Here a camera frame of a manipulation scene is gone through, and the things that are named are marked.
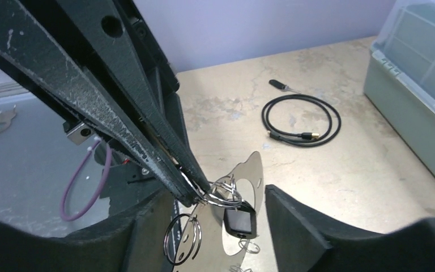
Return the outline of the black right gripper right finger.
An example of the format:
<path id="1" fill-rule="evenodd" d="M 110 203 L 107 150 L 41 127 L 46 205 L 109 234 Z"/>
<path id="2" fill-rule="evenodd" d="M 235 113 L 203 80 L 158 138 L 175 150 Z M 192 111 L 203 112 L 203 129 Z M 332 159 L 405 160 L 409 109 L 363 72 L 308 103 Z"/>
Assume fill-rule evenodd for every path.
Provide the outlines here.
<path id="1" fill-rule="evenodd" d="M 265 187 L 265 204 L 279 271 L 435 271 L 435 218 L 388 234 L 338 221 Z"/>

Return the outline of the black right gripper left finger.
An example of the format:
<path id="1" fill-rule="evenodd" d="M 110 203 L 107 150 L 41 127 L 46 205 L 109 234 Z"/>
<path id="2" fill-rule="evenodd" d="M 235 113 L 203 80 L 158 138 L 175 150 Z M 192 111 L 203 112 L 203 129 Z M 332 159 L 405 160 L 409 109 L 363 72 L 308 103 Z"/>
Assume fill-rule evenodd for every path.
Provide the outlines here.
<path id="1" fill-rule="evenodd" d="M 44 238 L 0 222 L 0 271 L 161 271 L 173 197 L 163 190 L 92 226 Z"/>

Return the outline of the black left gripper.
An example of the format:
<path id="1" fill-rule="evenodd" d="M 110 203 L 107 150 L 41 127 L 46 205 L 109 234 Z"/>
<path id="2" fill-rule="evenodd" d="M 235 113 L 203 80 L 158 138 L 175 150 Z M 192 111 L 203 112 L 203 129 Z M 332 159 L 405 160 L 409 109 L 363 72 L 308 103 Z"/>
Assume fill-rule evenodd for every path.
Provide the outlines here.
<path id="1" fill-rule="evenodd" d="M 133 1 L 0 1 L 0 69 L 183 205 L 209 190 L 187 142 L 180 84 Z"/>

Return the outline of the metal keyring plate with keys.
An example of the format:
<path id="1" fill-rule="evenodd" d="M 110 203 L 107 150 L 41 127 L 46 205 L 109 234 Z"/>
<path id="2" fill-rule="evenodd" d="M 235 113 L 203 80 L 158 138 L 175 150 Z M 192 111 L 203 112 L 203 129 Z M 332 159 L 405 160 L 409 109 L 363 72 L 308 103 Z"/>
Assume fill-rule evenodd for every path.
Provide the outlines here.
<path id="1" fill-rule="evenodd" d="M 175 216 L 163 251 L 173 271 L 240 271 L 248 253 L 257 254 L 257 215 L 264 198 L 262 158 L 258 151 L 211 190 L 191 213 Z"/>

